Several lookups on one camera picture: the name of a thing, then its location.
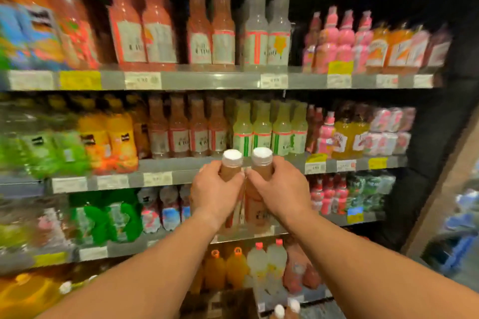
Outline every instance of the price tag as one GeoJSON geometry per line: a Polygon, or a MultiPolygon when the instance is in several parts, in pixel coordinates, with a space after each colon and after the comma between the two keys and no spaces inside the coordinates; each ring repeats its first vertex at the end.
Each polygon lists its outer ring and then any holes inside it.
{"type": "Polygon", "coordinates": [[[432,74],[415,74],[413,88],[432,88],[433,75],[432,74]]]}
{"type": "Polygon", "coordinates": [[[127,90],[161,90],[161,72],[125,72],[127,90]]]}
{"type": "Polygon", "coordinates": [[[376,88],[398,88],[397,74],[377,74],[376,88]]]}
{"type": "Polygon", "coordinates": [[[86,192],[88,190],[87,177],[53,178],[52,189],[54,194],[86,192]]]}
{"type": "Polygon", "coordinates": [[[386,169],[387,168],[387,158],[369,158],[368,161],[369,169],[386,169]]]}
{"type": "Polygon", "coordinates": [[[79,254],[80,261],[106,259],[108,257],[108,248],[106,246],[102,246],[91,247],[89,249],[80,249],[79,254]]]}
{"type": "Polygon", "coordinates": [[[144,187],[158,187],[160,185],[172,185],[173,176],[170,171],[162,171],[158,173],[143,173],[144,187]]]}
{"type": "Polygon", "coordinates": [[[44,255],[35,255],[33,267],[61,265],[67,262],[67,252],[46,253],[44,255]]]}
{"type": "Polygon", "coordinates": [[[350,74],[328,74],[327,88],[347,89],[351,88],[352,80],[350,74]]]}
{"type": "Polygon", "coordinates": [[[96,177],[98,190],[104,191],[109,189],[124,189],[130,187],[127,174],[118,175],[99,175],[96,177]]]}
{"type": "Polygon", "coordinates": [[[354,160],[338,160],[336,162],[336,171],[355,171],[356,159],[354,160]]]}
{"type": "Polygon", "coordinates": [[[8,80],[13,91],[55,90],[51,71],[9,71],[8,80]]]}
{"type": "Polygon", "coordinates": [[[364,222],[364,213],[362,212],[362,207],[349,208],[346,220],[348,225],[364,222]]]}
{"type": "Polygon", "coordinates": [[[60,89],[69,91],[101,90],[100,71],[60,71],[60,89]]]}
{"type": "Polygon", "coordinates": [[[304,295],[299,295],[297,297],[288,298],[288,306],[291,306],[291,300],[297,300],[299,303],[304,303],[304,295]]]}
{"type": "Polygon", "coordinates": [[[279,89],[286,90],[288,88],[287,74],[261,74],[260,87],[269,90],[279,89]]]}
{"type": "Polygon", "coordinates": [[[306,163],[304,165],[304,174],[324,174],[326,173],[326,162],[306,163]]]}

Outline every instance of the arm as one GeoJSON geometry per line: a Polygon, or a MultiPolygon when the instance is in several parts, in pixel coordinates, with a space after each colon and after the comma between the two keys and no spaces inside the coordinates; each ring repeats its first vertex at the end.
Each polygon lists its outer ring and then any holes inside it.
{"type": "Polygon", "coordinates": [[[171,235],[101,274],[38,319],[172,318],[244,181],[241,172],[223,182],[220,167],[216,160],[196,175],[191,189],[195,212],[171,235]]]}
{"type": "Polygon", "coordinates": [[[311,210],[306,178],[283,158],[269,182],[248,179],[293,233],[348,318],[475,318],[479,295],[311,210]]]}

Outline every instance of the person's right hand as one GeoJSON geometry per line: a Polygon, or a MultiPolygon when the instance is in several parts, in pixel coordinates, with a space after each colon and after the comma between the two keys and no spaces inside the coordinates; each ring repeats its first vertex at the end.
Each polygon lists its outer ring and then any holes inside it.
{"type": "Polygon", "coordinates": [[[272,159],[274,173],[266,181],[253,169],[246,171],[247,178],[263,197],[267,208],[280,221],[311,211],[309,184],[306,177],[283,157],[272,159]]]}

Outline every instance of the yellow price tag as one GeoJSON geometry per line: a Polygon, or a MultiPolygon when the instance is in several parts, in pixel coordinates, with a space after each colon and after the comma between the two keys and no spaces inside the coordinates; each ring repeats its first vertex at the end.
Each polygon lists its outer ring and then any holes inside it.
{"type": "Polygon", "coordinates": [[[370,158],[368,161],[369,169],[386,169],[387,158],[370,158]]]}
{"type": "Polygon", "coordinates": [[[60,89],[69,91],[101,90],[100,71],[60,71],[60,89]]]}
{"type": "Polygon", "coordinates": [[[33,259],[35,260],[33,267],[61,265],[67,261],[67,253],[46,253],[44,255],[36,255],[33,259]]]}
{"type": "Polygon", "coordinates": [[[328,159],[327,154],[311,154],[307,159],[306,163],[320,163],[328,159]]]}
{"type": "Polygon", "coordinates": [[[364,213],[358,213],[354,216],[347,217],[348,225],[364,222],[364,213]]]}
{"type": "Polygon", "coordinates": [[[352,74],[354,62],[333,61],[329,63],[328,74],[352,74]]]}

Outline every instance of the white cap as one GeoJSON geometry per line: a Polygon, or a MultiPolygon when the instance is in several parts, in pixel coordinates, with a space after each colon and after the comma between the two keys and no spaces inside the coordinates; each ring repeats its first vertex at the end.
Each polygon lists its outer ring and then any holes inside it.
{"type": "Polygon", "coordinates": [[[284,308],[281,304],[278,304],[274,307],[274,315],[278,319],[283,319],[284,318],[284,308]]]}
{"type": "Polygon", "coordinates": [[[296,299],[291,299],[289,301],[289,307],[293,313],[299,314],[299,311],[301,310],[301,305],[299,304],[299,301],[296,299]]]}
{"type": "Polygon", "coordinates": [[[223,153],[221,164],[229,168],[236,168],[243,165],[243,154],[236,149],[228,149],[223,153]]]}
{"type": "Polygon", "coordinates": [[[270,165],[272,163],[272,151],[268,148],[254,148],[251,160],[256,166],[270,165]]]}

